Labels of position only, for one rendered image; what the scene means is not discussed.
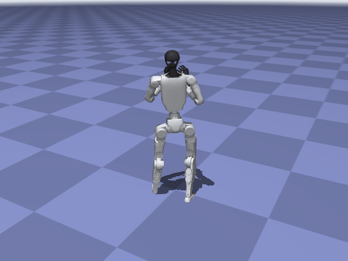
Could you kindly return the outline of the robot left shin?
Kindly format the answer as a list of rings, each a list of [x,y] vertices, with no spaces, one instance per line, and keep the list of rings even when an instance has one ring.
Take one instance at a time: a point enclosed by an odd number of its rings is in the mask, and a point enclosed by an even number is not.
[[[153,163],[153,174],[152,174],[152,178],[153,178],[153,193],[158,191],[158,185],[161,179],[161,169],[160,170],[156,170],[157,167],[157,160],[154,160]]]

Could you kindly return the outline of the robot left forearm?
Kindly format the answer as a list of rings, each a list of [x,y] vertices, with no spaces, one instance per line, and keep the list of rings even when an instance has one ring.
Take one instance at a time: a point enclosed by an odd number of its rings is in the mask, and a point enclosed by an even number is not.
[[[156,88],[156,90],[155,90],[153,96],[157,96],[160,92],[161,92],[161,88],[160,88],[160,86],[159,86],[159,87]]]

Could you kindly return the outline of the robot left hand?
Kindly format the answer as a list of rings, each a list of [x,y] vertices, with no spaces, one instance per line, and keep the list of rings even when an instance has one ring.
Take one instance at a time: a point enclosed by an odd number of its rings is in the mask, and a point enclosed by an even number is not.
[[[169,63],[168,65],[169,66],[175,66],[175,63]],[[164,74],[168,73],[168,71],[169,71],[169,68],[168,68],[168,66],[166,66],[165,69],[164,69]]]

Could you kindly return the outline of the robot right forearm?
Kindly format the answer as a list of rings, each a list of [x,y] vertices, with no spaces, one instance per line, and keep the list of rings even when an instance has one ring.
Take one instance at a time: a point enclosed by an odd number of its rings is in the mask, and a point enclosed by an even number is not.
[[[195,95],[193,94],[193,92],[192,92],[190,87],[191,87],[191,85],[190,86],[187,85],[187,94],[191,97],[192,100],[194,100],[195,99]]]

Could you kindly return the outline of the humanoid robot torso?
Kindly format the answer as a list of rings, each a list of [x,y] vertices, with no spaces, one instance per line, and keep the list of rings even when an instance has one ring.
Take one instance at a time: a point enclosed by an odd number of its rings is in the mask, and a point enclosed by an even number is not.
[[[179,72],[178,72],[179,73]],[[167,73],[166,73],[167,74]],[[169,118],[166,119],[168,133],[183,132],[183,118],[178,113],[183,109],[187,96],[187,79],[185,74],[176,78],[168,78],[163,72],[160,81],[161,100],[166,111],[169,112]]]

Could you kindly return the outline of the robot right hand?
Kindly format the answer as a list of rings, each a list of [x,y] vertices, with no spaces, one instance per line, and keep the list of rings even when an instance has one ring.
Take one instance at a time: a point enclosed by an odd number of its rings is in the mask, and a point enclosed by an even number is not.
[[[181,67],[182,69],[179,68],[179,67],[178,67],[178,69],[180,69],[181,71],[180,71],[180,70],[177,70],[179,73],[182,73],[182,71],[183,71],[184,74],[189,74],[188,68],[186,68],[184,65],[182,65],[182,66],[180,66],[180,67]],[[187,83],[187,85],[190,86],[188,83]]]

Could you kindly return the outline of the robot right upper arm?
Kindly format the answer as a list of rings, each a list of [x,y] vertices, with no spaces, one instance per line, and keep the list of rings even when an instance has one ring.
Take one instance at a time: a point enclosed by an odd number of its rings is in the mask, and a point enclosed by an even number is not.
[[[204,102],[204,99],[202,97],[201,89],[197,83],[197,80],[195,79],[195,77],[193,75],[185,74],[185,77],[187,79],[187,83],[189,85],[191,85],[190,88],[191,88],[193,94],[195,95],[194,103],[196,105],[202,104]]]

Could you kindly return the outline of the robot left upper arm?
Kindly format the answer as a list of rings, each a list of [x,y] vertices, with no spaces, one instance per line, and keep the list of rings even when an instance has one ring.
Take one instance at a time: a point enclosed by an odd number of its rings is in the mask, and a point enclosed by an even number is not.
[[[161,81],[161,76],[152,76],[149,85],[146,90],[145,100],[148,102],[153,102],[155,97],[153,96],[157,87],[159,87]]]

